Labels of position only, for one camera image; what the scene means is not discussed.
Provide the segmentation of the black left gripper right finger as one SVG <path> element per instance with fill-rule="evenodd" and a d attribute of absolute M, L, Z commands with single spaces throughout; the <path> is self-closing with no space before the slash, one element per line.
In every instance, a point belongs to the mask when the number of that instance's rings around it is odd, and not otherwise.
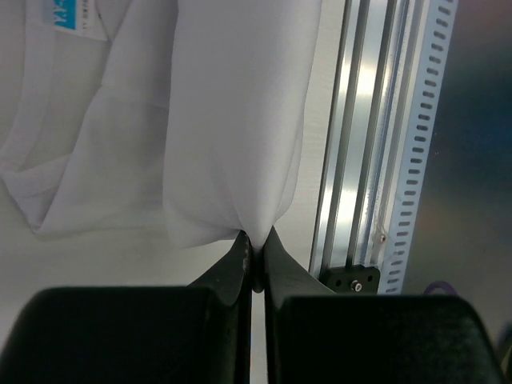
<path fill-rule="evenodd" d="M 502 383 L 482 321 L 449 295 L 346 295 L 311 276 L 271 231 L 265 263 L 271 383 Z"/>

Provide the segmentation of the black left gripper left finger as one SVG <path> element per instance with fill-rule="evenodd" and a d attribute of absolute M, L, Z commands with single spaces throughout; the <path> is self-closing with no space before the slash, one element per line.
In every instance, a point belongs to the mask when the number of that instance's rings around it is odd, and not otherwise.
<path fill-rule="evenodd" d="M 247 383 L 251 256 L 240 234 L 188 286 L 37 293 L 2 350 L 2 382 Z"/>

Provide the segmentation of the white t shirt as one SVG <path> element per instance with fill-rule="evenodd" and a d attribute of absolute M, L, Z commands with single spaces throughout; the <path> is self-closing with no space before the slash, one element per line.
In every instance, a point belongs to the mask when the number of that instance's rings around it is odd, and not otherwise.
<path fill-rule="evenodd" d="M 1 178 L 36 234 L 261 248 L 297 183 L 319 1 L 25 1 Z"/>

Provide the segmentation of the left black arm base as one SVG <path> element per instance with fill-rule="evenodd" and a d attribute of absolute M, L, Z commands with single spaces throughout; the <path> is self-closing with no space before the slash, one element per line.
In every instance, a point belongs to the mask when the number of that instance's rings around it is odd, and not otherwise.
<path fill-rule="evenodd" d="M 373 266 L 330 268 L 320 274 L 319 281 L 337 294 L 376 294 L 380 271 Z"/>

